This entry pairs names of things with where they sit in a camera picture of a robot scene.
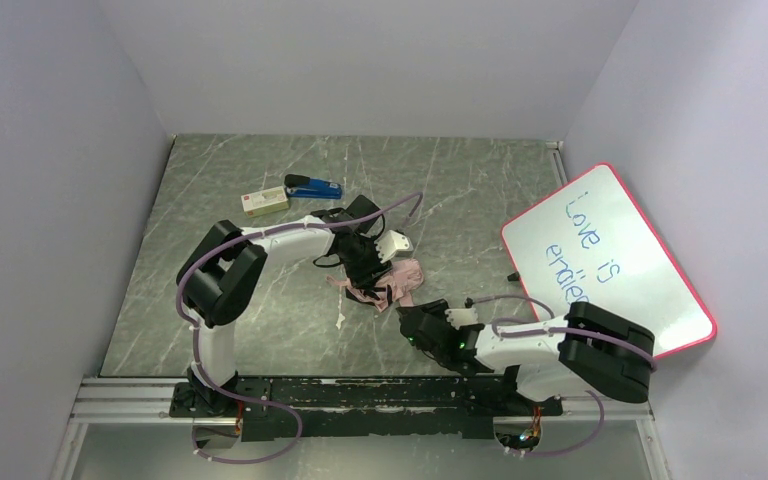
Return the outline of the pink folding umbrella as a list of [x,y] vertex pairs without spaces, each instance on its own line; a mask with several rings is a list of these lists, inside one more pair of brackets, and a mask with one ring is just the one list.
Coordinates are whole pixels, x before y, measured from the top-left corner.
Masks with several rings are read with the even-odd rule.
[[344,290],[346,297],[356,303],[372,306],[379,313],[393,305],[413,307],[413,292],[424,283],[424,272],[416,259],[400,260],[393,264],[370,289],[353,287],[348,279],[335,279],[328,275],[326,281]]

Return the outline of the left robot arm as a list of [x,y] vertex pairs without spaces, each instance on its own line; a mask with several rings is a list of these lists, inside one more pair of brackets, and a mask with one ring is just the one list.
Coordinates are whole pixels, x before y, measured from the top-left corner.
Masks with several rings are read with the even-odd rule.
[[349,296],[370,302],[386,291],[392,270],[379,253],[372,227],[384,213],[358,196],[346,208],[315,211],[293,223],[243,230],[229,220],[213,225],[176,277],[176,310],[195,333],[189,386],[215,415],[226,412],[237,390],[234,323],[248,307],[270,266],[335,256]]

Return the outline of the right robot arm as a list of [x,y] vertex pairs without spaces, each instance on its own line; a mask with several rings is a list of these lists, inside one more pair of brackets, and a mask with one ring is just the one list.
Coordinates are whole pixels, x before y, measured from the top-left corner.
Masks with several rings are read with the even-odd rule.
[[655,336],[592,303],[534,322],[502,317],[481,323],[472,308],[444,300],[397,309],[400,332],[439,366],[464,377],[515,371],[514,391],[543,402],[588,391],[630,404],[649,397]]

